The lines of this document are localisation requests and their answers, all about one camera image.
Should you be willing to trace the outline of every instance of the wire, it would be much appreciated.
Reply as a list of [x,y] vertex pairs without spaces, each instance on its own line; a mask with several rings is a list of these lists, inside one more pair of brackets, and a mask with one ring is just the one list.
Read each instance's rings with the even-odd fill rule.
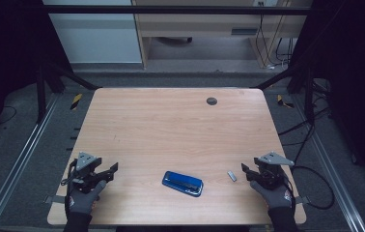
[[295,64],[292,66],[293,71],[300,69],[302,66],[309,66],[309,62],[312,60],[312,56],[317,54],[316,48],[318,47],[318,43],[320,42],[320,39],[323,39],[323,35],[326,32],[326,30],[330,27],[330,25],[333,23],[333,21],[336,19],[337,15],[340,13],[342,8],[345,6],[346,2],[348,0],[344,0],[340,5],[336,13],[332,16],[332,18],[327,22],[327,24],[324,26],[322,31],[313,39],[313,41],[310,43],[310,45],[302,52],[302,54],[299,56],[303,57],[304,59],[301,62],[298,62],[298,60],[295,62]]
[[[289,1],[290,1],[290,0],[287,0],[287,2],[286,2],[286,4],[285,4],[285,7],[288,7]],[[275,33],[274,33],[274,35],[273,35],[273,38],[275,38],[276,34],[277,34],[277,33],[278,33],[278,31],[279,31],[279,26],[280,26],[280,24],[281,24],[281,22],[282,22],[282,19],[283,19],[283,15],[281,15],[281,18],[279,19],[279,22],[277,23],[276,30],[275,30]],[[255,40],[255,45],[256,45],[256,47],[257,47],[258,53],[259,53],[259,55],[260,55],[260,57],[261,57],[261,60],[262,60],[263,65],[266,67],[266,66],[267,66],[267,64],[265,63],[264,59],[262,59],[262,53],[261,53],[261,50],[260,50],[260,49],[259,49],[259,47],[258,47],[258,37],[259,37],[259,34],[260,34],[260,32],[261,32],[262,39],[263,39],[263,41],[264,41],[265,50],[266,50],[266,52],[267,52],[267,59],[268,59],[268,61],[269,61],[269,62],[270,62],[273,66],[281,65],[281,63],[275,63],[275,62],[272,62],[272,61],[270,60],[270,58],[269,58],[269,52],[268,52],[268,49],[267,49],[267,42],[266,42],[266,40],[265,40],[264,31],[263,31],[263,29],[262,29],[263,20],[264,20],[264,15],[263,15],[263,14],[261,14],[260,26],[259,26],[259,30],[258,30],[258,33],[257,33],[257,36],[256,36],[256,40]]]
[[[324,108],[324,109],[322,109],[322,110],[320,110],[320,111],[318,111],[317,113],[315,113],[315,118],[316,117],[318,117],[318,119],[319,118],[321,118],[322,116],[320,116],[322,113],[324,113],[324,112],[326,112],[327,110],[329,110],[330,108],[329,107],[326,107],[326,108]],[[289,132],[291,132],[291,131],[294,131],[294,130],[296,130],[296,129],[299,129],[299,128],[301,128],[303,125],[305,125],[306,123],[308,123],[308,120],[305,120],[305,121],[303,121],[303,122],[301,122],[301,123],[299,123],[299,124],[297,124],[297,125],[295,125],[295,126],[293,126],[293,127],[291,127],[290,129],[287,129],[287,130],[285,130],[285,131],[282,131],[282,132],[279,132],[278,133],[278,135],[280,136],[280,135],[284,135],[284,134],[286,134],[286,133],[289,133]]]
[[16,108],[14,108],[14,107],[12,107],[12,106],[4,106],[4,108],[11,108],[11,109],[13,109],[13,110],[14,110],[14,113],[13,113],[13,115],[12,115],[11,117],[9,117],[9,119],[7,119],[7,120],[5,120],[5,121],[0,122],[0,125],[1,125],[1,124],[4,124],[4,123],[7,123],[7,122],[9,122],[9,121],[11,121],[11,120],[12,120],[12,118],[13,118],[13,117],[16,115],[16,113],[17,113]]
[[296,142],[296,143],[285,143],[285,144],[282,144],[282,147],[286,147],[286,146],[294,146],[294,145],[298,145],[298,144],[301,144],[302,142]]
[[294,186],[289,181],[289,178],[286,178],[286,179],[288,180],[288,183],[284,183],[284,186],[288,190],[288,192],[291,194],[291,205],[292,205],[292,210],[293,210],[293,212],[295,214],[295,211],[296,211],[296,199],[295,199],[295,195],[294,195]]
[[294,38],[290,38],[289,39],[289,44],[288,44],[288,60],[291,60],[292,54],[293,54],[293,49],[294,49]]
[[72,172],[73,172],[73,169],[75,168],[76,165],[77,165],[77,159],[74,159],[70,163],[70,165],[69,165],[68,178],[65,179],[65,180],[70,180],[69,182],[66,182],[66,184],[68,184],[68,186],[66,188],[66,196],[65,196],[65,214],[66,214],[66,218],[69,218],[69,212],[70,212],[70,194],[71,194],[71,191],[72,191],[72,189],[70,189],[70,185],[71,185],[71,180],[74,177],[74,175],[72,174]]
[[300,146],[300,148],[299,148],[299,151],[297,151],[296,157],[295,157],[295,159],[294,159],[294,164],[295,164],[295,165],[296,165],[297,160],[299,159],[300,154],[302,153],[302,149],[305,147],[306,142],[307,142],[307,141],[308,141],[308,139],[312,136],[312,134],[311,134],[311,133],[313,133],[314,128],[315,128],[315,126],[314,126],[314,125],[312,125],[312,126],[310,127],[310,129],[309,129],[308,133],[306,134],[305,139],[304,139],[304,140],[303,140],[303,142],[302,142],[302,145],[301,145],[301,146]]
[[[286,2],[286,4],[285,4],[285,7],[288,7],[288,4],[289,4],[289,1],[290,0],[287,0],[287,2]],[[278,22],[278,24],[277,24],[277,26],[276,26],[276,31],[275,31],[275,34],[273,35],[273,38],[275,38],[275,36],[276,36],[276,34],[278,33],[278,31],[279,31],[279,25],[281,24],[281,22],[282,22],[282,19],[283,19],[283,15],[281,15],[281,18],[279,19],[279,22]],[[281,44],[281,42],[282,42],[282,38],[279,40],[279,43],[278,43],[278,46],[276,46],[276,58],[278,59],[278,48],[279,48],[279,45]],[[285,70],[285,68],[284,68],[284,61],[285,61],[285,59],[278,59],[278,60],[282,60],[282,69],[283,70]],[[286,61],[286,63],[289,63],[291,61],[291,58],[288,56],[288,60]]]
[[310,205],[310,206],[312,206],[312,207],[314,207],[314,208],[316,208],[316,209],[319,209],[319,210],[328,210],[328,209],[330,209],[333,205],[334,205],[334,203],[335,203],[335,193],[334,193],[334,191],[333,191],[333,188],[332,188],[332,186],[330,185],[330,183],[324,178],[324,176],[322,176],[319,172],[317,172],[317,171],[315,171],[315,170],[313,170],[312,168],[309,168],[309,167],[306,167],[306,166],[294,166],[293,168],[292,168],[292,173],[294,173],[294,170],[295,169],[305,169],[305,170],[309,170],[309,171],[311,171],[311,172],[313,172],[313,173],[315,173],[319,178],[321,178],[325,183],[326,183],[326,185],[327,185],[327,187],[329,188],[329,190],[330,190],[330,194],[331,194],[331,199],[330,199],[330,203],[328,204],[328,205],[326,205],[326,206],[319,206],[319,205],[316,205],[316,204],[313,204],[313,203],[311,203],[311,202],[309,202],[309,203],[307,203],[308,205]]
[[[276,59],[282,61],[281,64],[282,64],[282,69],[285,70],[284,68],[284,63],[286,64],[289,64],[289,62],[291,61],[291,57],[292,57],[292,49],[294,47],[294,42],[293,42],[293,38],[290,38],[290,44],[291,44],[291,48],[290,46],[288,45],[288,53],[282,53],[282,54],[279,54],[278,53],[278,50],[279,50],[279,46],[281,46],[281,43],[283,41],[283,38],[280,38],[279,39],[279,43],[278,43],[278,46],[276,46],[276,50],[275,50],[275,55],[276,55]],[[285,59],[285,58],[280,58],[279,56],[288,56],[288,59]]]

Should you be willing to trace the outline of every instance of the smartphone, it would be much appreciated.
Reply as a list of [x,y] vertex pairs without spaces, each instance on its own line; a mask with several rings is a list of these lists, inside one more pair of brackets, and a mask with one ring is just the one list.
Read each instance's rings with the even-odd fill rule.
[[204,186],[203,181],[198,178],[185,176],[172,171],[165,172],[162,184],[195,197],[201,195]]

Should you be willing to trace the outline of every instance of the gray carpet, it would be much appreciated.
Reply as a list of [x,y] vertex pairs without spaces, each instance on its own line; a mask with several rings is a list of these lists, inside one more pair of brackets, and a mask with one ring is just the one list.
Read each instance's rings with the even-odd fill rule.
[[[101,73],[99,75],[93,72],[82,72],[81,74],[84,74],[85,79],[104,87],[246,88],[255,86],[274,76],[274,73],[265,71],[252,73],[246,71],[155,72],[154,70],[160,70],[160,67],[157,67],[155,63],[153,64],[152,72],[127,73],[121,71]],[[70,148],[75,143],[73,138],[78,135],[77,129],[81,127],[93,96],[93,91],[85,90],[66,78],[64,78],[64,81],[67,89],[60,96],[56,110],[0,217],[0,231],[7,231],[8,228],[10,231],[19,231],[19,229],[20,231],[61,230],[60,227],[51,226],[47,223],[46,217],[50,206],[42,202],[47,194],[53,195],[59,185],[70,156]],[[83,97],[76,110],[70,110],[71,102],[78,93],[82,93]],[[303,100],[301,95],[288,95],[282,83],[266,89],[265,93],[278,132],[303,121],[296,108],[278,105],[276,99],[277,95],[281,94],[284,102],[295,103],[295,100]],[[6,100],[6,105],[15,108],[16,114],[10,119],[14,115],[14,110],[6,107],[0,116],[0,122],[7,121],[0,124],[0,188],[35,126],[37,118],[36,86],[30,85],[10,94]],[[327,102],[318,100],[315,110],[325,107],[327,107]],[[329,114],[325,114],[316,121],[315,132],[319,135],[333,165],[337,167],[337,171],[365,223],[365,166],[351,162],[350,150],[344,142],[344,137],[339,132],[333,119],[328,116]],[[284,144],[285,155],[289,159],[295,158],[300,144],[287,144],[303,141],[307,132],[308,130],[302,127],[280,136],[281,142]],[[309,139],[306,143],[297,164],[308,166],[323,174],[319,155],[314,149],[312,139]],[[329,203],[330,194],[327,185],[316,175],[304,169],[297,169],[294,172],[294,178],[299,193],[308,196],[312,203],[320,206]],[[325,211],[306,205],[305,211],[307,221],[300,225],[301,229],[306,231],[350,231],[338,202],[335,202],[333,207]],[[92,228],[114,230],[114,226],[92,226]],[[264,227],[253,226],[251,231],[259,231],[262,228]],[[210,229],[203,227],[202,231],[210,231]]]

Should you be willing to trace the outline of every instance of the wooden table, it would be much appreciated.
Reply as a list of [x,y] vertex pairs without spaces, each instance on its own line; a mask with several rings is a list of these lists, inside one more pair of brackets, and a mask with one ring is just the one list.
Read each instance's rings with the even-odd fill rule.
[[[119,163],[92,220],[114,225],[270,223],[266,203],[240,164],[257,170],[254,157],[284,154],[263,92],[237,88],[96,90],[70,161],[82,151],[102,158],[97,172]],[[165,187],[168,170],[202,179],[202,195]],[[65,193],[59,187],[57,194]],[[47,220],[65,224],[63,204],[53,203]],[[306,220],[300,205],[295,220]]]

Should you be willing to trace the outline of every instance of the black glove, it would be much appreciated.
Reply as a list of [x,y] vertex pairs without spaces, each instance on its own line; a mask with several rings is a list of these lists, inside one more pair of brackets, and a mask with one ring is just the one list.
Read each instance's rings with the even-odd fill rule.
[[260,186],[256,181],[251,181],[251,188],[256,190],[264,198],[270,210],[278,207],[292,208],[292,196],[285,185],[284,183],[284,185],[274,190],[268,190]]
[[89,193],[83,193],[77,188],[72,188],[70,193],[70,212],[77,212],[89,215],[92,212],[94,202],[98,199],[98,195],[105,188],[106,181],[100,181],[95,189]]

